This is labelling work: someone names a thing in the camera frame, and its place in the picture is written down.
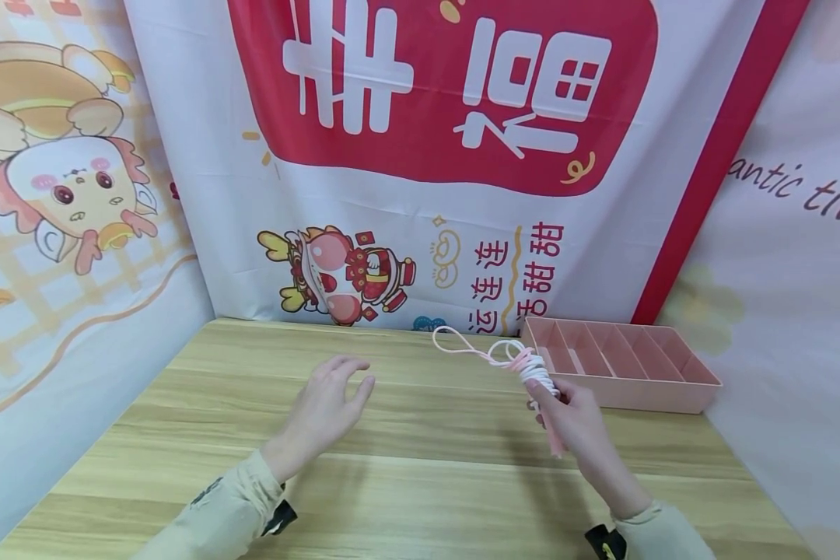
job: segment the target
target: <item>pink plastic box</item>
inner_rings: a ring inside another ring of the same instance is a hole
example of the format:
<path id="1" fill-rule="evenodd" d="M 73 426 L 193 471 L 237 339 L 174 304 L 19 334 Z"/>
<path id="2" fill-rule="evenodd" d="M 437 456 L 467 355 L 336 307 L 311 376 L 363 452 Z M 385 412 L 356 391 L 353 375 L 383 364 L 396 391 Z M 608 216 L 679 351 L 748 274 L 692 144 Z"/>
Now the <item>pink plastic box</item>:
<path id="1" fill-rule="evenodd" d="M 527 317 L 520 340 L 608 408 L 699 414 L 722 386 L 671 327 Z"/>

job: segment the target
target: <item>red stripe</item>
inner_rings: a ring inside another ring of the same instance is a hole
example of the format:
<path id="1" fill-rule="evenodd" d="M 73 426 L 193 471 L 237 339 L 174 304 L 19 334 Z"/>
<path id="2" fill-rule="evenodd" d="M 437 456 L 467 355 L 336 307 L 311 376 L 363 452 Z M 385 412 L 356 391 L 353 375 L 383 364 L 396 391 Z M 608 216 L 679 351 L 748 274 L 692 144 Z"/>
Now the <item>red stripe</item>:
<path id="1" fill-rule="evenodd" d="M 634 324 L 653 324 L 756 117 L 809 0 L 766 0 L 644 285 Z"/>

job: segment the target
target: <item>table surface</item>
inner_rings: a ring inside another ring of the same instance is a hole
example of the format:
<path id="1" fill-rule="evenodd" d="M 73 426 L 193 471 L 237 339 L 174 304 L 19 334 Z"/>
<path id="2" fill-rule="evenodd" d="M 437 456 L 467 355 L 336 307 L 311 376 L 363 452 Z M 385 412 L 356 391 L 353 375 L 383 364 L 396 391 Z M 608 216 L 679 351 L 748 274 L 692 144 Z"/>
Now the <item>table surface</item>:
<path id="1" fill-rule="evenodd" d="M 1 543 L 0 559 L 129 558 L 282 425 L 317 362 L 345 353 L 377 376 L 365 416 L 291 481 L 299 519 L 247 558 L 595 558 L 583 533 L 607 508 L 572 459 L 550 458 L 512 373 L 440 353 L 420 332 L 221 319 Z M 707 419 L 604 413 L 622 458 L 720 559 L 813 558 Z"/>

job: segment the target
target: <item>beige sleeve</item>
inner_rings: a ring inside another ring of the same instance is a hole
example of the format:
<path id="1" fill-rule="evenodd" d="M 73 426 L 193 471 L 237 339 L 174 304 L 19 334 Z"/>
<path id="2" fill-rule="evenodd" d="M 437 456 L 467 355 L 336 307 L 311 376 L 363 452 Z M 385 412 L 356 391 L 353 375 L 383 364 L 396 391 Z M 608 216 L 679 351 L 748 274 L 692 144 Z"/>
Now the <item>beige sleeve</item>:
<path id="1" fill-rule="evenodd" d="M 684 514 L 654 502 L 630 520 L 615 520 L 616 530 L 628 546 L 628 560 L 715 560 Z"/>
<path id="2" fill-rule="evenodd" d="M 235 560 L 273 517 L 283 488 L 255 450 L 209 485 L 135 560 Z"/>

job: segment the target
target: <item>cartoon eye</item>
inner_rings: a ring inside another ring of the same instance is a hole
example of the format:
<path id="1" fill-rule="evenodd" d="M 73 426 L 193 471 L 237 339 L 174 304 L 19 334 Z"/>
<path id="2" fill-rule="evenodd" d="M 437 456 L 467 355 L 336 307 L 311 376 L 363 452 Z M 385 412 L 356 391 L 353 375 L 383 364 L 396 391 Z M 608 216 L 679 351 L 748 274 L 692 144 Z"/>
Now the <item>cartoon eye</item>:
<path id="1" fill-rule="evenodd" d="M 102 188 L 112 188 L 112 185 L 114 184 L 112 177 L 109 177 L 109 173 L 104 171 L 96 172 L 96 183 Z"/>
<path id="2" fill-rule="evenodd" d="M 53 199 L 60 205 L 70 205 L 75 200 L 75 194 L 64 184 L 57 184 L 53 187 Z"/>

